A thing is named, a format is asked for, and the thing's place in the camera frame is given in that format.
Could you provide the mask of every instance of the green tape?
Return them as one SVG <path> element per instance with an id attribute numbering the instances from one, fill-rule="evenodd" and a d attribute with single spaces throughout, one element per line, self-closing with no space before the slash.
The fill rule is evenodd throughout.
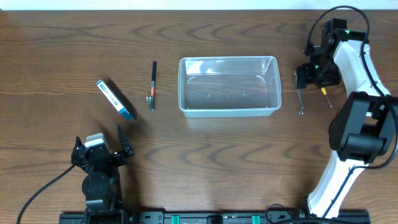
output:
<path id="1" fill-rule="evenodd" d="M 260 216 L 259 215 L 252 215 L 251 221 L 252 221 L 252 224 L 260 224 Z"/>
<path id="2" fill-rule="evenodd" d="M 179 215 L 172 215 L 172 224 L 180 224 L 180 216 Z"/>

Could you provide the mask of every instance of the wooden table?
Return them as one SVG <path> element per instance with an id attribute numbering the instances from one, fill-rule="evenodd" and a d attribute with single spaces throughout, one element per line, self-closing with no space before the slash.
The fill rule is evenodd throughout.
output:
<path id="1" fill-rule="evenodd" d="M 182 210 L 264 210 L 304 205 L 331 149 L 328 125 L 342 105 L 343 86 L 303 91 L 298 114 L 295 68 L 321 11 L 63 11 L 4 12 L 0 17 L 0 223 L 15 223 L 26 201 L 70 166 L 75 137 L 104 133 L 119 150 L 121 124 L 136 155 L 120 168 L 132 207 Z M 398 14 L 369 11 L 377 72 L 398 95 Z M 334 12 L 363 29 L 355 12 Z M 320 26 L 313 35 L 320 41 Z M 178 108 L 183 57 L 273 55 L 282 107 L 271 117 L 187 119 Z M 149 111 L 152 61 L 158 61 L 156 112 Z M 127 122 L 95 83 L 110 78 L 135 106 Z M 58 223 L 83 211 L 79 168 L 40 194 L 23 223 Z M 344 208 L 365 208 L 373 223 L 392 223 L 398 206 L 398 164 L 366 171 Z"/>

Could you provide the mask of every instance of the cable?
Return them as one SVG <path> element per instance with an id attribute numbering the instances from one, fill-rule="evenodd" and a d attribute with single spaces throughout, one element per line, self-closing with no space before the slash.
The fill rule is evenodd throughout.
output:
<path id="1" fill-rule="evenodd" d="M 61 179 L 64 175 L 66 175 L 67 173 L 69 173 L 69 171 L 71 171 L 73 168 L 75 167 L 75 165 L 72 165 L 69 167 L 69 169 L 67 169 L 65 172 L 63 172 L 61 175 L 59 175 L 57 178 L 51 180 L 48 184 L 46 184 L 44 187 L 42 187 L 40 190 L 38 190 L 36 192 L 36 194 L 34 194 L 24 205 L 24 207 L 22 208 L 21 212 L 18 215 L 18 219 L 17 219 L 17 224 L 21 223 L 21 219 L 22 219 L 22 215 L 24 214 L 26 208 L 29 206 L 29 204 L 33 201 L 33 199 L 35 199 L 40 193 L 42 193 L 43 190 L 45 190 L 47 187 L 50 187 L 52 184 L 54 184 L 57 180 Z"/>
<path id="2" fill-rule="evenodd" d="M 268 210 L 269 210 L 271 207 L 275 206 L 275 205 L 282 207 L 282 208 L 285 210 L 285 212 L 287 212 L 291 217 L 294 216 L 294 215 L 292 215 L 289 211 L 287 211 L 287 209 L 286 209 L 283 205 L 278 204 L 278 203 L 273 203 L 272 205 L 268 206 L 267 209 L 266 209 L 266 211 L 264 212 L 264 216 L 265 216 L 266 220 L 269 221 L 269 223 L 273 223 L 273 221 L 271 221 L 270 219 L 268 219 Z"/>
<path id="3" fill-rule="evenodd" d="M 355 224 L 352 222 L 346 222 L 341 220 L 333 220 L 329 218 L 293 218 L 290 220 L 282 220 L 279 222 L 274 222 L 274 224 L 288 224 L 288 223 L 329 223 L 329 224 Z"/>
<path id="4" fill-rule="evenodd" d="M 392 107 L 391 103 L 389 102 L 389 98 L 390 98 L 391 96 L 386 96 L 386 95 L 379 89 L 379 87 L 377 86 L 377 83 L 374 81 L 374 79 L 373 79 L 373 77 L 372 77 L 372 75 L 371 75 L 371 72 L 369 71 L 369 68 L 368 68 L 368 65 L 366 64 L 366 60 L 365 60 L 365 56 L 364 56 L 364 55 L 365 55 L 365 53 L 364 53 L 364 46 L 365 46 L 366 41 L 368 41 L 368 36 L 369 36 L 369 33 L 370 33 L 370 24 L 369 24 L 369 20 L 368 20 L 368 18 L 366 17 L 365 13 L 364 13 L 363 11 L 361 11 L 361 10 L 355 8 L 355 7 L 352 7 L 352 6 L 336 6 L 336 7 L 333 7 L 333 8 L 331 8 L 331 9 L 327 10 L 326 12 L 324 12 L 324 13 L 317 19 L 317 21 L 315 21 L 314 25 L 312 26 L 312 28 L 311 28 L 311 30 L 310 30 L 310 33 L 309 33 L 309 35 L 308 35 L 307 46 L 306 46 L 305 49 L 308 50 L 308 46 L 310 45 L 310 40 L 311 40 L 312 32 L 313 32 L 315 26 L 318 24 L 318 22 L 323 18 L 323 16 L 325 16 L 326 14 L 328 14 L 328 13 L 331 12 L 331 11 L 334 11 L 335 9 L 340 9 L 340 8 L 348 8 L 348 9 L 355 10 L 355 11 L 359 12 L 359 13 L 363 16 L 364 20 L 366 21 L 366 33 L 365 33 L 364 39 L 363 39 L 362 44 L 361 44 L 361 49 L 360 49 L 360 50 L 361 50 L 361 53 L 360 53 L 360 54 L 361 54 L 361 60 L 362 60 L 363 67 L 364 67 L 364 69 L 365 69 L 365 71 L 366 71 L 366 74 L 367 74 L 368 77 L 369 77 L 369 80 L 370 80 L 370 82 L 371 82 L 373 88 L 374 88 L 374 89 L 377 91 L 377 93 L 380 95 L 380 97 L 381 97 L 383 103 L 386 104 L 386 106 L 388 107 L 388 109 L 389 109 L 389 111 L 391 112 L 391 115 L 392 115 L 392 117 L 393 117 L 393 119 L 394 119 L 394 124 L 395 124 L 395 127 L 396 127 L 396 145 L 395 145 L 395 147 L 394 147 L 393 152 L 392 152 L 391 155 L 389 156 L 389 158 L 388 158 L 386 161 L 384 161 L 382 164 L 377 165 L 377 166 L 369 166 L 369 167 L 367 167 L 367 166 L 356 166 L 356 167 L 353 167 L 352 169 L 350 169 L 349 172 L 348 172 L 348 174 L 347 174 L 347 177 L 346 177 L 345 180 L 343 181 L 343 184 L 341 185 L 339 191 L 337 192 L 337 194 L 336 194 L 336 196 L 334 197 L 334 199 L 331 201 L 331 204 L 330 204 L 329 207 L 327 208 L 326 212 L 323 214 L 323 216 L 322 216 L 323 218 L 325 218 L 325 217 L 328 215 L 330 209 L 332 208 L 332 206 L 333 206 L 333 205 L 335 204 L 335 202 L 337 201 L 338 197 L 340 196 L 340 193 L 343 191 L 344 186 L 346 185 L 348 179 L 351 177 L 351 175 L 353 174 L 353 172 L 354 172 L 355 169 L 360 169 L 360 168 L 362 168 L 362 169 L 381 169 L 381 168 L 383 168 L 383 167 L 388 166 L 388 164 L 390 164 L 390 162 L 395 158 L 395 156 L 397 155 L 397 152 L 398 152 L 398 119 L 397 119 L 397 114 L 396 114 L 394 108 Z"/>

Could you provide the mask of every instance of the white background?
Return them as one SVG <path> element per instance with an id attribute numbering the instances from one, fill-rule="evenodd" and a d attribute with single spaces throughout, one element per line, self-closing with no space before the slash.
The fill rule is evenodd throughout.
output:
<path id="1" fill-rule="evenodd" d="M 2 10 L 398 9 L 398 0 L 0 0 Z"/>

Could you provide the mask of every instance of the wood grain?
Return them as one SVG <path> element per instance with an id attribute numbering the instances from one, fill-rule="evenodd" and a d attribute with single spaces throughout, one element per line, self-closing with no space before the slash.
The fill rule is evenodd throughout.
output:
<path id="1" fill-rule="evenodd" d="M 76 136 L 105 133 L 116 143 L 121 124 L 136 155 L 120 168 L 132 207 L 263 210 L 303 205 L 326 167 L 329 109 L 314 86 L 303 92 L 293 72 L 321 11 L 35 11 L 0 17 L 0 223 L 15 223 L 23 204 L 70 165 Z M 372 59 L 385 86 L 398 94 L 398 14 L 368 11 Z M 352 29 L 364 22 L 349 11 Z M 313 40 L 320 41 L 320 28 Z M 183 57 L 273 55 L 282 107 L 269 118 L 187 119 L 178 108 Z M 148 109 L 152 61 L 158 61 L 156 112 Z M 95 83 L 110 78 L 136 108 L 126 122 Z M 342 86 L 328 89 L 337 108 Z M 396 222 L 398 165 L 363 173 L 343 203 L 365 208 L 373 223 Z M 38 196 L 23 223 L 58 223 L 83 211 L 85 173 L 73 169 Z"/>

